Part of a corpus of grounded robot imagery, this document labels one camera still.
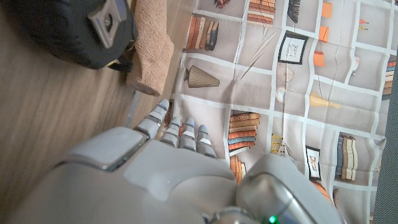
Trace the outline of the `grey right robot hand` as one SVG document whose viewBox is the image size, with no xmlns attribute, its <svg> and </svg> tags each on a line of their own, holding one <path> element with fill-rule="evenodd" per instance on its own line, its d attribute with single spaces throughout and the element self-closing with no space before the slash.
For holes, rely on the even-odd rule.
<svg viewBox="0 0 398 224">
<path fill-rule="evenodd" d="M 156 134 L 160 101 L 135 127 L 107 130 L 69 151 L 9 223 L 343 223 L 285 156 L 266 154 L 235 179 L 206 126 L 191 118 Z"/>
</svg>

